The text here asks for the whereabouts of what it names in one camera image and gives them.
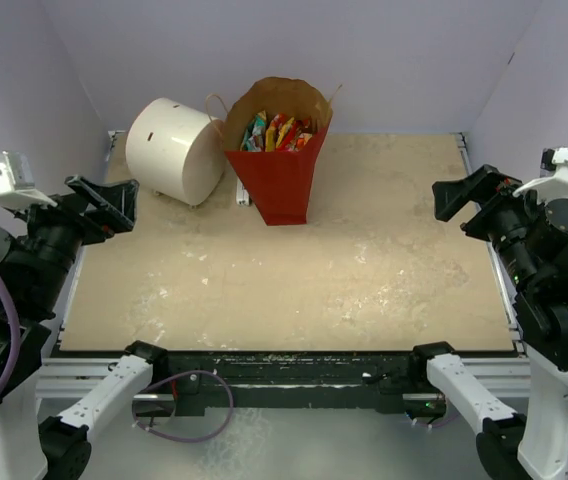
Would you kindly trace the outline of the red paper bag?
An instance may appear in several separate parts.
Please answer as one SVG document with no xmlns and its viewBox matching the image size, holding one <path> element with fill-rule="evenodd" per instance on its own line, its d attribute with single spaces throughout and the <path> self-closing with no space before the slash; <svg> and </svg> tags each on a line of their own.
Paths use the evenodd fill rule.
<svg viewBox="0 0 568 480">
<path fill-rule="evenodd" d="M 303 225 L 307 222 L 317 158 L 333 118 L 333 99 L 301 79 L 265 77 L 226 110 L 214 131 L 238 179 L 268 226 Z M 248 123 L 264 111 L 308 120 L 312 137 L 297 152 L 240 149 Z"/>
</svg>

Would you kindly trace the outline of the colourful candy packet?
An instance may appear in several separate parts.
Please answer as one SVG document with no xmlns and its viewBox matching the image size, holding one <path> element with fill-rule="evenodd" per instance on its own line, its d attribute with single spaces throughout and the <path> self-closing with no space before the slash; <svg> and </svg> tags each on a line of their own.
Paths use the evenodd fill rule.
<svg viewBox="0 0 568 480">
<path fill-rule="evenodd" d="M 265 151 L 297 152 L 313 137 L 312 119 L 276 114 L 265 132 Z"/>
</svg>

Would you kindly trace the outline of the teal candy packet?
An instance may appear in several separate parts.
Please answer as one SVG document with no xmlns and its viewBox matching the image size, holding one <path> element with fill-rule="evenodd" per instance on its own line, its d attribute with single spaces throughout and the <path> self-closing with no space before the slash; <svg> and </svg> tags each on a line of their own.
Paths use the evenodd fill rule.
<svg viewBox="0 0 568 480">
<path fill-rule="evenodd" d="M 265 111 L 255 114 L 247 125 L 240 144 L 240 150 L 246 152 L 262 152 L 265 145 L 267 115 Z"/>
</svg>

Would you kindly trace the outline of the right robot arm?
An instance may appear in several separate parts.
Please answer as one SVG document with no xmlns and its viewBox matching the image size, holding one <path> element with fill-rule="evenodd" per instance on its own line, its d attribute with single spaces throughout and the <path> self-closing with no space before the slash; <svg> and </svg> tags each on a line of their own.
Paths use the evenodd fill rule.
<svg viewBox="0 0 568 480">
<path fill-rule="evenodd" d="M 514 285 L 530 368 L 528 410 L 501 402 L 445 342 L 413 349 L 410 383 L 436 388 L 461 414 L 489 477 L 568 479 L 568 195 L 556 176 L 522 183 L 488 165 L 432 191 L 440 221 L 477 204 L 462 231 L 491 244 Z"/>
</svg>

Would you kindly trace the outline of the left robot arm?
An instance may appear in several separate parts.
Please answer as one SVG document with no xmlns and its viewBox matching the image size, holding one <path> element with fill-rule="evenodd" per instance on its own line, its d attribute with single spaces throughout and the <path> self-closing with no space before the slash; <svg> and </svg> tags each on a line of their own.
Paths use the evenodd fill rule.
<svg viewBox="0 0 568 480">
<path fill-rule="evenodd" d="M 135 341 L 109 374 L 75 405 L 39 420 L 36 387 L 47 321 L 84 246 L 132 231 L 139 185 L 97 185 L 81 176 L 69 193 L 14 210 L 27 232 L 0 227 L 0 479 L 77 479 L 92 444 L 139 391 L 158 392 L 170 378 L 163 348 Z"/>
</svg>

